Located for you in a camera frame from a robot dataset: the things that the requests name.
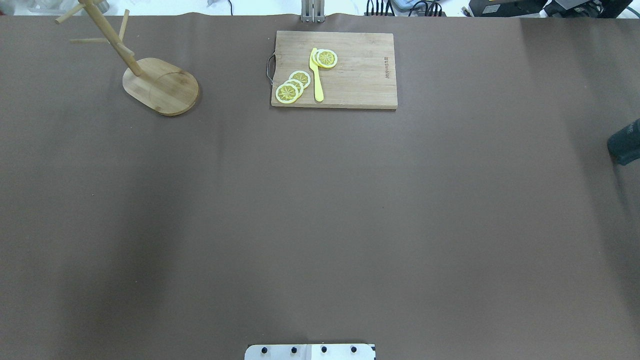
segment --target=white surface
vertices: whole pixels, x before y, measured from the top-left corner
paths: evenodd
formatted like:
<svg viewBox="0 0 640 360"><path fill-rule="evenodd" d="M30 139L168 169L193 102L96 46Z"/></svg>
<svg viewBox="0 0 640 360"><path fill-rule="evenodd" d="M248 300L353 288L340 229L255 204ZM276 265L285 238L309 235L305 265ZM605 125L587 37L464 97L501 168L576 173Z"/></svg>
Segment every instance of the white surface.
<svg viewBox="0 0 640 360"><path fill-rule="evenodd" d="M371 344L288 344L252 345L244 352L244 360L374 360L376 351ZM291 348L298 350L295 354Z"/></svg>
<svg viewBox="0 0 640 360"><path fill-rule="evenodd" d="M207 15L230 15L227 0L214 0L211 6L207 6L207 0L107 0L109 11L106 15L123 15L125 9L131 11L131 15L180 15L183 13L197 12ZM15 7L16 15L51 15L47 13L34 13L28 8L34 6L33 0L0 0ZM70 9L77 3L76 0L63 0L59 13ZM277 15L281 13L300 14L301 0L232 0L234 15ZM441 0L440 4L449 17L464 16L462 6L467 6L468 0ZM634 0L631 7L640 11L640 0ZM346 13L362 15L366 11L366 0L324 0L324 13ZM406 16L408 13L396 11L398 16ZM620 14L619 18L637 19L628 10Z"/></svg>

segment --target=lemon slice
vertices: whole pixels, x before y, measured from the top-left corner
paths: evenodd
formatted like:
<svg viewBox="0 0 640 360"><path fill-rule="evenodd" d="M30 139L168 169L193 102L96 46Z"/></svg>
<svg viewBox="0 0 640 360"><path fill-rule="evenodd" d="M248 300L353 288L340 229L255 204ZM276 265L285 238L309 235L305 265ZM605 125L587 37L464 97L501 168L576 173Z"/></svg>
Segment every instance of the lemon slice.
<svg viewBox="0 0 640 360"><path fill-rule="evenodd" d="M315 63L324 68L332 68L338 63L338 55L329 49L318 49L314 56Z"/></svg>
<svg viewBox="0 0 640 360"><path fill-rule="evenodd" d="M298 88L291 83L284 83L276 89L276 99L283 104L290 104L298 100L299 95Z"/></svg>
<svg viewBox="0 0 640 360"><path fill-rule="evenodd" d="M302 83L303 87L306 89L309 84L311 84L311 76L306 71L298 70L291 73L289 79L295 79Z"/></svg>
<svg viewBox="0 0 640 360"><path fill-rule="evenodd" d="M293 85L295 85L296 88L298 89L298 97L300 97L302 95L302 93L305 91L305 85L300 80L289 79L289 80L285 81L284 83L285 84L293 84Z"/></svg>

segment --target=wooden cutting board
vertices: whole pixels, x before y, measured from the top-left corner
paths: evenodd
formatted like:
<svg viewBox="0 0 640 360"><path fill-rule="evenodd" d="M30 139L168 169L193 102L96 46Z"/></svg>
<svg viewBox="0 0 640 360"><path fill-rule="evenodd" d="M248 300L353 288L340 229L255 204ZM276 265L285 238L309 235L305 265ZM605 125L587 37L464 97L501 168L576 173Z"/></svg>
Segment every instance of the wooden cutting board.
<svg viewBox="0 0 640 360"><path fill-rule="evenodd" d="M320 68L324 101L314 99L314 73L309 69L311 49L330 49L338 64ZM396 109L396 56L393 34L278 31L276 69L271 89L272 106L299 108ZM296 70L311 75L311 84L292 104L275 97L278 86Z"/></svg>

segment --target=table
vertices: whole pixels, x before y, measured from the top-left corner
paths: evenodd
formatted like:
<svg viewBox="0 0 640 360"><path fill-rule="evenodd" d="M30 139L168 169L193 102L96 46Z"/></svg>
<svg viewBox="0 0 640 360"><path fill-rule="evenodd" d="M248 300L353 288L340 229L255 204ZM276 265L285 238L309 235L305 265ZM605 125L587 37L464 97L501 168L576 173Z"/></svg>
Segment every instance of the table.
<svg viewBox="0 0 640 360"><path fill-rule="evenodd" d="M394 33L398 109L271 107L278 29ZM0 358L640 358L637 21L132 17L175 118L87 17L0 33Z"/></svg>

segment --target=wooden stand base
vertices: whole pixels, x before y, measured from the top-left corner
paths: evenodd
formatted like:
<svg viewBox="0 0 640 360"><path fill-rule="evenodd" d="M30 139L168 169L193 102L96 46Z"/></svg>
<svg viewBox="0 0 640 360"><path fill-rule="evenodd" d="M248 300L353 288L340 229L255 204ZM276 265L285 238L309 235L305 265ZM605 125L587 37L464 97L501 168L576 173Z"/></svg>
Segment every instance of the wooden stand base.
<svg viewBox="0 0 640 360"><path fill-rule="evenodd" d="M139 102L166 116L180 115L196 103L200 87L193 75L160 59L137 62L144 73L135 76L127 69L122 86Z"/></svg>

